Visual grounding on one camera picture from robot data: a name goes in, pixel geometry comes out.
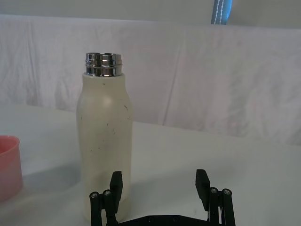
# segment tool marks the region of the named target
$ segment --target blue strap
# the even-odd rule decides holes
[[[232,0],[214,0],[211,24],[227,24]]]

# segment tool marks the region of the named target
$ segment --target water bottle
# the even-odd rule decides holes
[[[114,171],[122,171],[123,190],[116,215],[122,220],[130,207],[132,107],[121,72],[121,56],[87,53],[86,72],[76,118],[84,186],[84,216],[90,218],[89,194],[109,189]],[[102,211],[105,225],[105,211]]]

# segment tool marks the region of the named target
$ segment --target table surface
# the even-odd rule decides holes
[[[20,138],[24,189],[0,203],[1,226],[88,226],[81,214],[75,114],[0,105],[0,134]],[[300,223],[301,147],[134,122],[128,219],[206,219],[196,169],[233,192],[238,226]]]

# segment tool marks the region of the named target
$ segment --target white sheet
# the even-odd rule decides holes
[[[0,15],[0,102],[74,111],[121,53],[135,120],[301,145],[301,31]]]

